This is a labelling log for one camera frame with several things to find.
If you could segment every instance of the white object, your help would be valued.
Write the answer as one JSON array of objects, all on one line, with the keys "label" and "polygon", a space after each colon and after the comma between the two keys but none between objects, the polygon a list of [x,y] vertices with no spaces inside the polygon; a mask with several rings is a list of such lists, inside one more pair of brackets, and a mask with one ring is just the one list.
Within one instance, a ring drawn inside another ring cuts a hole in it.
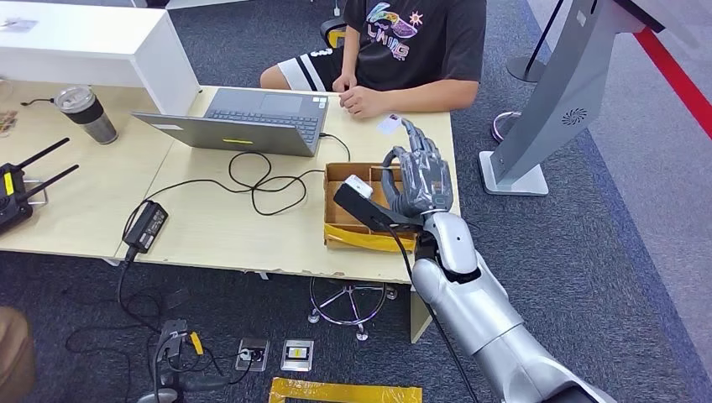
[{"label": "white object", "polygon": [[484,191],[490,195],[510,195],[510,196],[546,196],[549,194],[549,186],[544,179],[544,172],[541,165],[536,165],[529,172],[511,184],[497,183],[495,171],[492,169],[490,156],[492,151],[482,151],[479,153],[479,163],[482,167],[482,177],[484,178]]},{"label": "white object", "polygon": [[361,180],[361,178],[359,178],[356,175],[351,175],[350,177],[346,178],[346,181],[344,183],[351,186],[355,191],[357,191],[365,199],[370,199],[371,195],[374,194],[374,188],[369,186],[368,183],[364,182],[363,180]]},{"label": "white object", "polygon": [[190,8],[200,6],[212,6],[214,4],[238,3],[247,0],[170,0],[165,5],[166,10],[176,10],[178,8]]},{"label": "white object", "polygon": [[157,128],[158,130],[183,130],[181,126],[176,124],[152,124],[151,126]]},{"label": "white object", "polygon": [[0,33],[0,76],[9,80],[144,87],[173,115],[200,91],[165,10],[0,2],[0,15],[38,21]]},{"label": "white object", "polygon": [[393,134],[401,125],[401,117],[396,114],[391,114],[379,123],[378,129],[385,135]]}]

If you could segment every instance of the speaker grille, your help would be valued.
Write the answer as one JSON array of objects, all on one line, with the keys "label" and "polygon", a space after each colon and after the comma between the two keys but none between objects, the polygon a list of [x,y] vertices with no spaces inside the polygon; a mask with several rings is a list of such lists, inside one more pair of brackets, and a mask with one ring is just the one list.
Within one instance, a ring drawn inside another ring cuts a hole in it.
[{"label": "speaker grille", "polygon": [[565,126],[574,126],[583,122],[588,115],[589,111],[581,107],[577,107],[564,113],[561,117],[561,123],[563,123]]}]

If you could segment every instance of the hand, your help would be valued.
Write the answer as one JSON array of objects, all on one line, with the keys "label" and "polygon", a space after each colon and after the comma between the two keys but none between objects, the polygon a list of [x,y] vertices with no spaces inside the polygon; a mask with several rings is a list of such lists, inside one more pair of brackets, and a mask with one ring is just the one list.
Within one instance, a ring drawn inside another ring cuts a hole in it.
[{"label": "hand", "polygon": [[341,75],[332,84],[335,92],[344,92],[357,85],[356,75],[354,73],[341,73]]},{"label": "hand", "polygon": [[364,86],[355,86],[339,95],[339,104],[359,119],[372,118],[388,110],[385,92],[371,90]]}]

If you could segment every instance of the graphic print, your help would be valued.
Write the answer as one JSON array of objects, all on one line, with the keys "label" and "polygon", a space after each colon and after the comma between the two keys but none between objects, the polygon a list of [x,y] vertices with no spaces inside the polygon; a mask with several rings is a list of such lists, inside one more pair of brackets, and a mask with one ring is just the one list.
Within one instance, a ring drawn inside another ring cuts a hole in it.
[{"label": "graphic print", "polygon": [[411,14],[410,23],[407,23],[398,13],[386,11],[390,8],[389,3],[378,3],[366,17],[368,23],[369,37],[373,42],[380,42],[393,53],[397,60],[405,60],[411,48],[401,43],[401,39],[408,39],[416,36],[418,25],[423,24],[423,15],[414,11]]}]

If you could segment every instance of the laptop touchpad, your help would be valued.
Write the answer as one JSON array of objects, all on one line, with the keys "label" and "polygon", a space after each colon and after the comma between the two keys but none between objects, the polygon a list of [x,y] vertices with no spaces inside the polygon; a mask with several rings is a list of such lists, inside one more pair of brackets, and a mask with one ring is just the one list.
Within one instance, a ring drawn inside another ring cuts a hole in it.
[{"label": "laptop touchpad", "polygon": [[302,97],[288,95],[265,95],[259,110],[274,113],[298,113],[301,109]]}]

